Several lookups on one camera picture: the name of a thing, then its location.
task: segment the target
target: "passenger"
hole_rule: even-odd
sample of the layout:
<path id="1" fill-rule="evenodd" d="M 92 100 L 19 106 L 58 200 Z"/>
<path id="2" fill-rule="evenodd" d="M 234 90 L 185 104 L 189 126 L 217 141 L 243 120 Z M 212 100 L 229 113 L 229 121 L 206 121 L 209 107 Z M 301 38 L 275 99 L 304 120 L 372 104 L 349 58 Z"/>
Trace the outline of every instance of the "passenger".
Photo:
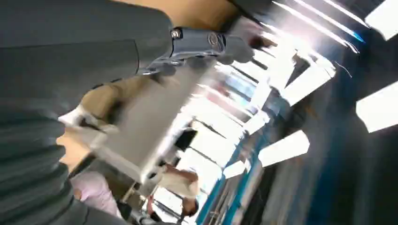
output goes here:
<path id="1" fill-rule="evenodd" d="M 107 180 L 98 172 L 82 172 L 70 180 L 75 198 L 101 211 L 122 218 Z"/>
<path id="2" fill-rule="evenodd" d="M 155 221 L 155 222 L 162 222 L 162 219 L 159 217 L 159 215 L 153 210 L 153 196 L 150 196 L 148 198 L 148 202 L 146 204 L 146 212 L 150 216 L 150 218 Z M 199 210 L 199 203 L 196 199 L 190 199 L 190 198 L 183 198 L 183 203 L 182 203 L 182 213 L 181 213 L 181 218 L 179 221 L 182 221 L 184 217 L 192 217 L 193 215 L 196 214 Z"/>

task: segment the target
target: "fluorescent light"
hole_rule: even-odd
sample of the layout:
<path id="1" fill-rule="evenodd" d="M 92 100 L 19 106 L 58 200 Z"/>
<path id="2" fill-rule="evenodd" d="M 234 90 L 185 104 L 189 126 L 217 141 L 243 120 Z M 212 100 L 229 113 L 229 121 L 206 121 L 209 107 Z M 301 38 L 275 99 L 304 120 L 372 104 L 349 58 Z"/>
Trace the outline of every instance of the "fluorescent light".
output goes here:
<path id="1" fill-rule="evenodd" d="M 274 4 L 276 4 L 277 6 L 285 9 L 286 11 L 290 12 L 292 15 L 296 16 L 297 18 L 301 19 L 302 21 L 308 23 L 309 25 L 313 26 L 315 29 L 317 29 L 319 32 L 329 36 L 331 39 L 337 41 L 338 43 L 340 43 L 341 45 L 347 47 L 346 44 L 346 40 L 342 39 L 341 37 L 339 37 L 338 35 L 334 34 L 333 32 L 331 32 L 330 30 L 322 27 L 321 25 L 319 25 L 318 23 L 316 23 L 315 21 L 311 20 L 310 18 L 302 15 L 300 12 L 290 8 L 287 5 L 284 4 L 280 4 L 277 3 L 275 1 L 273 1 Z"/>
<path id="2" fill-rule="evenodd" d="M 243 125 L 243 129 L 245 129 L 251 135 L 268 123 L 269 120 L 269 116 L 264 111 L 259 111 Z"/>
<path id="3" fill-rule="evenodd" d="M 242 161 L 237 161 L 234 164 L 226 167 L 224 169 L 223 174 L 225 178 L 228 179 L 242 174 L 244 170 L 245 170 L 244 163 Z"/>
<path id="4" fill-rule="evenodd" d="M 398 124 L 398 82 L 357 102 L 357 115 L 369 133 Z"/>
<path id="5" fill-rule="evenodd" d="M 336 8 L 337 10 L 339 10 L 340 12 L 346 14 L 347 16 L 351 17 L 353 20 L 359 22 L 360 24 L 364 25 L 365 27 L 368 27 L 368 25 L 366 25 L 366 23 L 361 20 L 359 17 L 357 17 L 356 15 L 354 15 L 353 13 L 351 13 L 350 11 L 346 10 L 345 8 L 339 6 L 338 4 L 332 2 L 331 0 L 324 0 L 326 3 L 328 3 L 329 5 L 333 6 L 334 8 Z"/>
<path id="6" fill-rule="evenodd" d="M 300 130 L 262 149 L 259 153 L 259 160 L 265 167 L 305 154 L 309 146 L 310 142 L 306 134 Z"/>
<path id="7" fill-rule="evenodd" d="M 365 18 L 365 22 L 388 40 L 398 33 L 398 1 L 386 0 Z"/>
<path id="8" fill-rule="evenodd" d="M 354 31 L 348 29 L 346 26 L 344 26 L 341 23 L 337 22 L 336 20 L 332 19 L 331 17 L 329 17 L 328 15 L 319 11 L 318 9 L 315 9 L 314 7 L 308 5 L 307 3 L 303 2 L 302 0 L 294 0 L 294 1 L 297 2 L 298 4 L 302 5 L 303 7 L 307 8 L 308 10 L 314 12 L 315 14 L 322 17 L 323 19 L 327 20 L 329 23 L 342 29 L 347 34 L 349 34 L 349 35 L 353 36 L 354 38 L 358 39 L 359 41 L 363 42 L 362 38 L 360 38 L 360 36 L 358 34 L 356 34 Z"/>
<path id="9" fill-rule="evenodd" d="M 318 66 L 317 63 L 310 66 L 303 74 L 282 90 L 281 96 L 289 102 L 290 106 L 293 106 L 329 81 L 334 75 L 334 70 L 323 67 L 323 65 Z"/>

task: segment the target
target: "person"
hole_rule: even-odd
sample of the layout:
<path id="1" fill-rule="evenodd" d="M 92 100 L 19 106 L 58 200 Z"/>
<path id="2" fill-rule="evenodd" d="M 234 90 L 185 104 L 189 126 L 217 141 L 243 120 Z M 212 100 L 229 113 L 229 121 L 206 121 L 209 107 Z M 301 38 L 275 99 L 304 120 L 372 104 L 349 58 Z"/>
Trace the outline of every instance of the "person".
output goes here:
<path id="1" fill-rule="evenodd" d="M 196 196 L 199 194 L 199 177 L 192 171 L 179 170 L 172 165 L 165 164 L 159 168 L 156 175 L 150 179 L 160 187 L 167 189 L 177 195 L 182 196 L 181 218 L 192 217 L 199 209 Z M 153 196 L 148 198 L 146 211 L 151 219 L 161 222 L 159 215 L 153 210 Z"/>
<path id="2" fill-rule="evenodd" d="M 146 203 L 146 212 L 150 216 L 150 218 L 155 221 L 155 222 L 162 222 L 162 219 L 159 217 L 159 215 L 155 212 L 153 209 L 153 195 L 151 195 L 148 198 L 148 202 Z M 190 199 L 190 198 L 183 198 L 182 202 L 182 212 L 181 212 L 181 219 L 184 219 L 184 217 L 192 217 L 195 215 L 199 210 L 199 203 L 196 199 Z"/>
<path id="3" fill-rule="evenodd" d="M 82 172 L 70 179 L 70 182 L 77 200 L 122 218 L 107 180 L 102 174 L 95 171 Z"/>

